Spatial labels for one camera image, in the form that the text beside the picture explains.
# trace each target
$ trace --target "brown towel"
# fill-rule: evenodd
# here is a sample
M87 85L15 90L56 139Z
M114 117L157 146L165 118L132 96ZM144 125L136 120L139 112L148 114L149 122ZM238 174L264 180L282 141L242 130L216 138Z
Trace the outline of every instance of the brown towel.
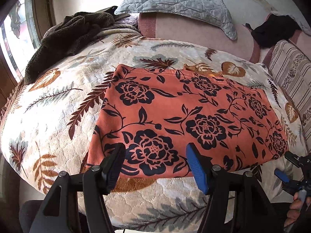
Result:
M25 69L24 84L34 83L38 75L67 56L76 55L85 47L101 28L114 24L116 6L105 12L77 12L66 16L41 40L41 46L33 55Z

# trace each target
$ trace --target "fleece blanket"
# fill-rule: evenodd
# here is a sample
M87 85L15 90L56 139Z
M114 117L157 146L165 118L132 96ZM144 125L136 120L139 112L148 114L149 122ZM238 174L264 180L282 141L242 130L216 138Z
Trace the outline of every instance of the fleece blanket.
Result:
M148 39L134 29L107 29L79 54L56 63L34 84L21 87L1 121L2 153L34 188L46 194L58 172L65 170L72 175L85 170L110 75L119 64L133 68L185 67L262 89L278 118L279 129L287 137L288 149L307 155L298 113L261 64L190 43ZM284 157L252 166L250 170L269 199L281 193L281 181L273 174L275 168L295 179L302 177ZM104 199L113 225L156 232L197 230L208 202L193 177L120 177L114 191ZM78 203L84 211L81 193ZM233 207L234 194L226 221L232 218Z

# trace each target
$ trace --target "blue clamp handle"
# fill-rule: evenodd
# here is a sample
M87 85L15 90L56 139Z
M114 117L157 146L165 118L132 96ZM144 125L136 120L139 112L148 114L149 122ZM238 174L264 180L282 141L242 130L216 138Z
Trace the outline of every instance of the blue clamp handle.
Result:
M203 170L190 144L188 144L186 147L186 156L195 182L197 183L197 187L206 195L208 192L206 173Z
M282 182L284 183L290 182L290 179L287 177L287 175L278 168L274 170L274 175L278 177L280 180L282 180Z

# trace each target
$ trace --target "tool handle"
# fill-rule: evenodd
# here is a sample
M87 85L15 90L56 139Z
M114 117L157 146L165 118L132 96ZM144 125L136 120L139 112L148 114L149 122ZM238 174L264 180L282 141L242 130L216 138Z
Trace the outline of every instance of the tool handle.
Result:
M299 190L298 192L298 199L302 201L301 207L299 208L299 211L301 210L303 204L304 204L304 200L306 199L307 196L307 190ZM291 228L293 227L295 222L293 222L292 224L288 225L287 227L284 228L284 232L285 233L289 233Z

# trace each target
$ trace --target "gray quilted pillow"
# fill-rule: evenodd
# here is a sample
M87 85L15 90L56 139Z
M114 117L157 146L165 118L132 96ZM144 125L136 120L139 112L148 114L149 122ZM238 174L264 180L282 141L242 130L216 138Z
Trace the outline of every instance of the gray quilted pillow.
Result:
M142 12L179 14L218 26L230 39L237 38L230 12L222 0L124 0L114 13Z

